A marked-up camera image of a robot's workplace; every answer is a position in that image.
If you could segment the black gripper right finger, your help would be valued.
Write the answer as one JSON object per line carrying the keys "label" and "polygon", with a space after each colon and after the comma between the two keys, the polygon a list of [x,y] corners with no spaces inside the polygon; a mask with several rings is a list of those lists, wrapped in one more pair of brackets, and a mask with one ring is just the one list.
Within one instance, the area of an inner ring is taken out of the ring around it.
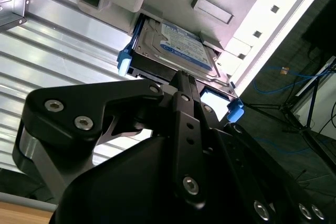
{"label": "black gripper right finger", "polygon": [[221,124],[200,100],[207,223],[335,223],[240,125]]}

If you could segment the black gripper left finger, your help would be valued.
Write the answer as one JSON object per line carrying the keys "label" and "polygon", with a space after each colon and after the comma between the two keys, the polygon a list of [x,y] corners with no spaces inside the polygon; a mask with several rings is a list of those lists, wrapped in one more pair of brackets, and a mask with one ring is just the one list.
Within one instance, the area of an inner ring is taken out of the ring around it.
{"label": "black gripper left finger", "polygon": [[80,175],[152,137],[201,134],[194,77],[178,71],[167,86],[133,80],[31,92],[13,151],[17,167],[55,198]]}

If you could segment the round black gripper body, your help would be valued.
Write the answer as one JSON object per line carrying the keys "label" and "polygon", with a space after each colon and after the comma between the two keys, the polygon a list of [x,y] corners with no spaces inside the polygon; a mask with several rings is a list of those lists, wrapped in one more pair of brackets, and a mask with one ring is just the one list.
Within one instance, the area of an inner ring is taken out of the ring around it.
{"label": "round black gripper body", "polygon": [[228,171],[199,135],[152,137],[77,177],[51,223],[237,223]]}

